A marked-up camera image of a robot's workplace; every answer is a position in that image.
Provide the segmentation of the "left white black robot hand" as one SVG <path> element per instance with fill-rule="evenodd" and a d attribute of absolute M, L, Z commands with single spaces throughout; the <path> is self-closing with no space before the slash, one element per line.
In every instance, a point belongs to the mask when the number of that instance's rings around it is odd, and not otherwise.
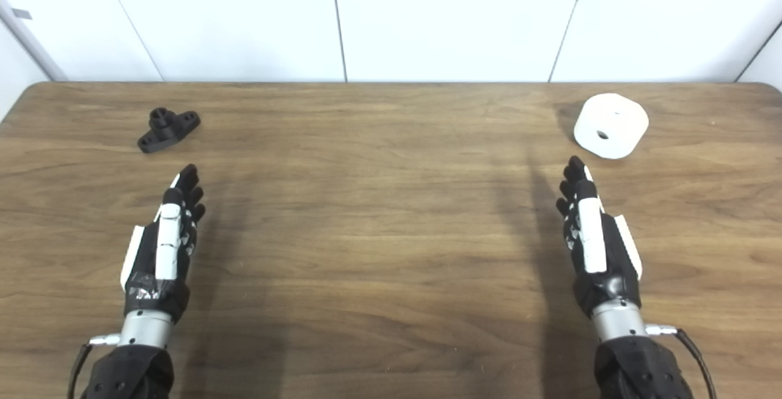
<path fill-rule="evenodd" d="M 178 322 L 188 307 L 188 272 L 206 213 L 196 165 L 188 164 L 165 190 L 150 224 L 135 226 L 120 272 L 125 312 L 162 312 Z"/>

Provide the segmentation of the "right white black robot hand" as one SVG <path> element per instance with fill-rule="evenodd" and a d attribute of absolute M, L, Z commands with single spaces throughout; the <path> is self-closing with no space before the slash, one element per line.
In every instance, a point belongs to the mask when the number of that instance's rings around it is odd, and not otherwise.
<path fill-rule="evenodd" d="M 609 301 L 642 307 L 640 257 L 628 226 L 606 212 L 590 170 L 578 156 L 565 165 L 559 190 L 555 207 L 574 266 L 576 304 L 587 316 Z"/>

